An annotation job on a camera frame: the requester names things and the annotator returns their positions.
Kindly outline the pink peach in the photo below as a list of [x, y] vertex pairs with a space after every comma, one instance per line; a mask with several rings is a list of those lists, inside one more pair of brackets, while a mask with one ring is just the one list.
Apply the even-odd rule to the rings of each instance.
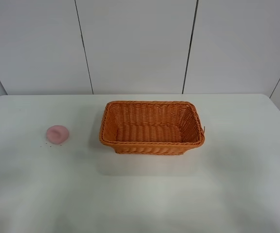
[[46, 131], [47, 140], [55, 145], [65, 142], [68, 139], [69, 135], [69, 130], [61, 125], [51, 126]]

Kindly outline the orange wicker basket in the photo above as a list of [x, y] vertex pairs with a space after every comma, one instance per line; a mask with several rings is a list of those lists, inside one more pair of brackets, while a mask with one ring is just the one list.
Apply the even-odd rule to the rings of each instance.
[[182, 155], [205, 142], [196, 107], [187, 101], [112, 101], [100, 142], [118, 154]]

